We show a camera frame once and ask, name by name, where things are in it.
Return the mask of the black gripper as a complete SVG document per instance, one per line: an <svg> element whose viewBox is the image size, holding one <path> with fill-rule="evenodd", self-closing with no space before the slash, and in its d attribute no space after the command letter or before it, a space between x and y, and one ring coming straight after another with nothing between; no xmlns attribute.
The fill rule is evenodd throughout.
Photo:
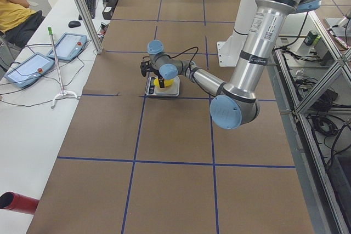
<svg viewBox="0 0 351 234"><path fill-rule="evenodd" d="M157 86L159 88L164 88L165 87L165 79L162 77L160 73L157 73L156 76L158 77L157 79Z"/></svg>

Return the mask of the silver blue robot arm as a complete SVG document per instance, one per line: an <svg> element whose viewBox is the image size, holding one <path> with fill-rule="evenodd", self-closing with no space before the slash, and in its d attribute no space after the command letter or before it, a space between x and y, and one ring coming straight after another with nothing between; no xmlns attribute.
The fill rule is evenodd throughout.
<svg viewBox="0 0 351 234"><path fill-rule="evenodd" d="M254 91L286 17L292 13L316 10L322 0L255 1L257 11L229 82L197 67L192 60L172 59L158 40L148 43L150 59L141 62L142 75L151 71L160 79L170 80L179 75L187 77L214 96L210 114L215 124L223 129L235 129L253 121L259 114Z"/></svg>

